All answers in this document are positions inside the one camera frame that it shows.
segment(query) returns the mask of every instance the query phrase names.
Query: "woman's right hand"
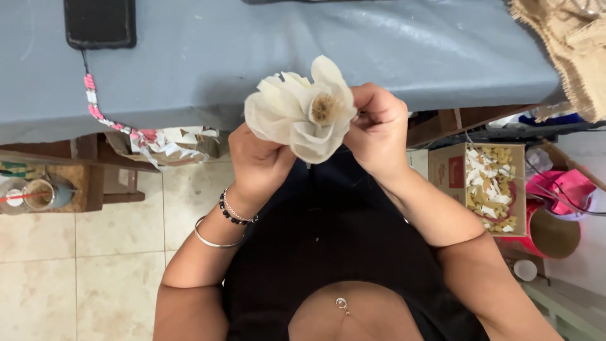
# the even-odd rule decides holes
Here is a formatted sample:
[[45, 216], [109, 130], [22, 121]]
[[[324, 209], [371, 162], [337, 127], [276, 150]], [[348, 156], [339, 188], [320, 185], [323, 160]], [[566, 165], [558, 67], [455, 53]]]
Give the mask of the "woman's right hand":
[[345, 145], [379, 183], [397, 180], [409, 170], [406, 160], [408, 107], [373, 83], [351, 87], [351, 92], [359, 114], [351, 121]]

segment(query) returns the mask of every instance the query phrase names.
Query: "gray table cover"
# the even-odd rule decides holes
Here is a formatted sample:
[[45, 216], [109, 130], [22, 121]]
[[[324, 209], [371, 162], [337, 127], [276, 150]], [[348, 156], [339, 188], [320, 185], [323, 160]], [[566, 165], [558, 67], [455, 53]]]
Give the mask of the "gray table cover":
[[[234, 129], [244, 99], [280, 71], [331, 58], [410, 110], [536, 103], [559, 89], [502, 0], [282, 2], [138, 0], [138, 45], [88, 53], [101, 110], [138, 128]], [[61, 0], [0, 1], [0, 144], [107, 130], [87, 111]]]

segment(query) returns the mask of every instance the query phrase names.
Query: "tile floor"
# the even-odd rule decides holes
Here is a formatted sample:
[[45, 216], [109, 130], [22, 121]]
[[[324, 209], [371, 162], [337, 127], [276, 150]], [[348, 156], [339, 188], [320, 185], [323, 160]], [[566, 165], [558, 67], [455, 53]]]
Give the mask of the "tile floor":
[[[409, 160], [426, 176], [426, 151]], [[0, 215], [0, 340], [151, 340], [166, 264], [233, 177], [224, 158], [140, 173], [142, 203]]]

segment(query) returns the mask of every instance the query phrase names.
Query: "box of fabric scraps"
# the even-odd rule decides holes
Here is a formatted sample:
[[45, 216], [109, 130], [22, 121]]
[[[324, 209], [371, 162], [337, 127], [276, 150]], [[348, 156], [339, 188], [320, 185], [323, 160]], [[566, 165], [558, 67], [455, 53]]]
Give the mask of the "box of fabric scraps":
[[472, 210], [492, 235], [526, 235], [524, 145], [461, 143], [428, 153], [429, 181]]

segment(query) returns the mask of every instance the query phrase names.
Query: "flower center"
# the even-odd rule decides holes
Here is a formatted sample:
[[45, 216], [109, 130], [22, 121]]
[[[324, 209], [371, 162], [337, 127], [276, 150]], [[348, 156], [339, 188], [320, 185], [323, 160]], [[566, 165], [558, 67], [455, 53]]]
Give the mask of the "flower center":
[[341, 109], [342, 105], [336, 98], [322, 93], [311, 102], [311, 120], [321, 127], [329, 126], [334, 123]]

